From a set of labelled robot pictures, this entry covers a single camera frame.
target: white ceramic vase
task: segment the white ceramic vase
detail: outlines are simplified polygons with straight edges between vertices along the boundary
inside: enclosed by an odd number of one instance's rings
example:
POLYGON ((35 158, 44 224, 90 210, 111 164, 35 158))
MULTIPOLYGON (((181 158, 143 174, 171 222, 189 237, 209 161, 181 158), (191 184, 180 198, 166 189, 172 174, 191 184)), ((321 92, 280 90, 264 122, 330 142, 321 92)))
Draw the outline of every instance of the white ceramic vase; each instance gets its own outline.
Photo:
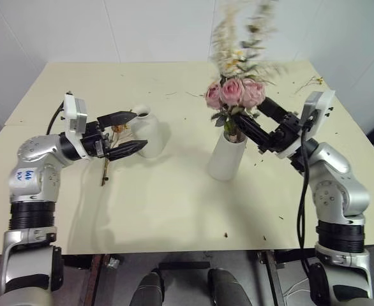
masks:
POLYGON ((222 132, 208 163, 208 173, 216 180, 228 181, 235 177, 243 158, 246 136, 239 143, 229 142, 222 132))
POLYGON ((158 156, 163 150, 163 137, 159 121, 147 105, 132 108, 137 117, 129 122, 131 133, 136 140, 147 140, 147 145, 138 153, 146 158, 158 156))

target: plant debris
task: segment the plant debris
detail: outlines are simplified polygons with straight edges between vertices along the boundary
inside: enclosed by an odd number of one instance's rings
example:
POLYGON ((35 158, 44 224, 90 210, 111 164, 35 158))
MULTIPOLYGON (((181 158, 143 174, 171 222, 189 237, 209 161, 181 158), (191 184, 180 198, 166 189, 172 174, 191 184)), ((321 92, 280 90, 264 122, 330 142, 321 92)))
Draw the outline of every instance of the plant debris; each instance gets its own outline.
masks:
POLYGON ((204 251, 204 258, 213 258, 214 256, 209 251, 204 251))
POLYGON ((196 96, 195 94, 192 94, 192 93, 190 93, 190 92, 188 92, 188 91, 186 91, 185 93, 189 94, 190 96, 196 97, 196 98, 199 97, 199 96, 196 96))
POLYGON ((317 78, 315 76, 311 77, 310 80, 306 82, 303 86, 301 86, 297 91, 295 91, 294 94, 297 94, 303 87, 309 86, 309 85, 322 85, 323 84, 323 77, 317 78))
MULTIPOLYGON (((109 147, 110 148, 114 148, 116 147, 116 145, 119 143, 120 140, 123 140, 127 137, 130 137, 132 136, 132 134, 127 134, 125 136, 123 136, 122 138, 120 137, 123 132, 125 132, 125 130, 127 129, 130 129, 129 126, 127 126, 126 124, 121 124, 121 125, 118 125, 118 126, 112 126, 112 136, 110 137, 109 139, 109 147)), ((104 186, 106 184, 106 182, 109 180, 108 176, 107 176, 107 172, 108 172, 108 165, 109 165, 109 160, 105 157, 105 162, 103 164, 103 175, 102 175, 102 180, 101 180, 101 186, 104 186)))

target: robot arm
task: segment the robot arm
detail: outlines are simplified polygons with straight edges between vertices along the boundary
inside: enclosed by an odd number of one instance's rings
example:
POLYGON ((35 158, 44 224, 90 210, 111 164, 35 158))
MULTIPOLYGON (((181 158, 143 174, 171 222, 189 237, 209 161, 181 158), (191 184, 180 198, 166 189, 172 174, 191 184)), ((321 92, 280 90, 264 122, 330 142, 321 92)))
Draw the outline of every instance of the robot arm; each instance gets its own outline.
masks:
POLYGON ((369 204, 369 194, 338 151, 312 138, 330 116, 333 97, 333 91, 313 92, 305 102, 301 119, 266 98, 258 109, 279 124, 270 133, 249 116, 237 114, 233 120, 258 145, 261 154, 269 150, 279 158, 287 157, 303 175, 303 152, 307 154, 308 184, 318 217, 318 263, 306 268, 311 299, 316 305, 344 305, 363 298, 360 305, 374 305, 370 300, 370 255, 364 249, 363 212, 369 204), (301 146, 303 130, 305 142, 301 146))
POLYGON ((61 248, 51 245, 57 238, 54 210, 61 169, 93 156, 113 161, 147 143, 133 140, 111 149, 103 134, 106 127, 126 124, 135 113, 112 113, 86 123, 84 101, 66 94, 64 116, 64 133, 30 138, 18 150, 9 180, 11 219, 4 234, 0 305, 52 305, 50 292, 62 286, 61 248))

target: black cord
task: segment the black cord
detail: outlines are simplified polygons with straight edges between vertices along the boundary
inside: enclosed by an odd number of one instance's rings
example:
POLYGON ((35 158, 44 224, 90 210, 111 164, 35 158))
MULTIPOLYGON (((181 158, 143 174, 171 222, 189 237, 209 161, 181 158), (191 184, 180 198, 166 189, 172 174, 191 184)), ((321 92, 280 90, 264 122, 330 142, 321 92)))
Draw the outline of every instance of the black cord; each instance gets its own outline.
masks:
POLYGON ((304 234, 305 234, 305 213, 304 213, 304 199, 306 197, 306 191, 308 190, 309 184, 309 161, 308 161, 308 152, 306 150, 306 133, 308 127, 304 126, 301 134, 301 154, 303 158, 304 165, 304 175, 303 175, 303 187, 301 200, 299 202, 299 208, 297 211, 297 220, 296 220, 296 229, 297 229, 297 239, 299 241, 299 246, 301 249, 301 264, 303 270, 307 277, 309 277, 309 261, 304 253, 304 234))
POLYGON ((59 105, 59 107, 55 111, 54 115, 52 116, 51 121, 49 122, 49 125, 48 125, 48 128, 47 128, 47 134, 46 135, 49 135, 49 133, 51 132, 52 126, 54 125, 55 119, 57 119, 58 114, 60 112, 62 112, 63 110, 64 110, 64 101, 61 103, 61 105, 59 105))

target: table surface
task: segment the table surface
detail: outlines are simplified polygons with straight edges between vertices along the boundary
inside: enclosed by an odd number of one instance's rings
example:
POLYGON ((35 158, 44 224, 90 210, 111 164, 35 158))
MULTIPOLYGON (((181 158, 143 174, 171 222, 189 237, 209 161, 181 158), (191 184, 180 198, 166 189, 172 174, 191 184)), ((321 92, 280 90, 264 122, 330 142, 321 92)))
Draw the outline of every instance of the table surface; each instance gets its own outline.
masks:
MULTIPOLYGON (((300 112, 318 76, 308 61, 282 64, 267 95, 300 112)), ((137 154, 110 164, 110 180, 100 187, 101 159, 77 161, 62 170, 56 205, 56 244, 64 254, 297 248, 296 213, 302 187, 287 159, 260 155, 247 143, 237 177, 218 182, 206 164, 221 130, 213 127, 202 94, 216 70, 206 62, 48 64, 0 132, 0 253, 9 219, 8 175, 24 140, 45 133, 66 91, 86 101, 89 120, 151 106, 161 122, 166 146, 155 159, 137 154)), ((374 244, 374 148, 341 103, 316 139, 338 149, 371 194, 366 244, 374 244)), ((261 126, 276 124, 262 116, 261 126)), ((63 130, 57 120, 53 132, 63 130)), ((317 240, 317 218, 306 197, 306 247, 317 240)))

